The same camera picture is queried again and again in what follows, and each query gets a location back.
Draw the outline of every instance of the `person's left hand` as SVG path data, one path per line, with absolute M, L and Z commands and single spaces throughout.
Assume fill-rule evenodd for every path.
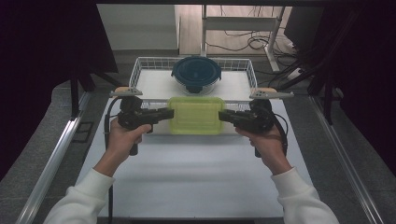
M 128 159 L 132 145 L 140 143 L 142 134 L 150 130 L 151 125 L 145 124 L 129 131 L 119 125 L 118 118 L 111 120 L 107 150 L 93 169 L 103 175 L 113 176 L 120 164 Z

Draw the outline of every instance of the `dark fabric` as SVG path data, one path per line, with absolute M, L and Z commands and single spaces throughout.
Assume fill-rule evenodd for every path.
M 81 76 L 88 66 L 103 72 L 117 66 L 94 2 L 2 1 L 0 29 L 3 177 L 45 115 L 55 86 L 72 71 Z
M 341 107 L 396 174 L 396 7 L 369 3 L 346 38 L 337 64 Z

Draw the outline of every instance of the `green plastic tray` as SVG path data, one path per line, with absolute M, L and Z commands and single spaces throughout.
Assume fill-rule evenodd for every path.
M 172 134 L 219 134 L 223 123 L 219 120 L 219 111 L 225 103 L 219 97 L 173 97 L 168 107 L 175 110 L 175 116 L 169 120 Z

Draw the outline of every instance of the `round lid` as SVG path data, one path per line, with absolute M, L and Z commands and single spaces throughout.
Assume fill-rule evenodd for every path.
M 186 87 L 204 87 L 221 79 L 221 68 L 206 57 L 191 56 L 174 65 L 172 76 Z

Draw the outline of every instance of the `sleeve cuff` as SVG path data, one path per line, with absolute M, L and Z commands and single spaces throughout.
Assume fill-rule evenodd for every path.
M 295 167 L 283 174 L 273 175 L 271 178 L 275 182 L 280 198 L 297 195 L 311 188 L 300 177 Z
M 75 189 L 95 198 L 104 199 L 115 179 L 91 169 Z

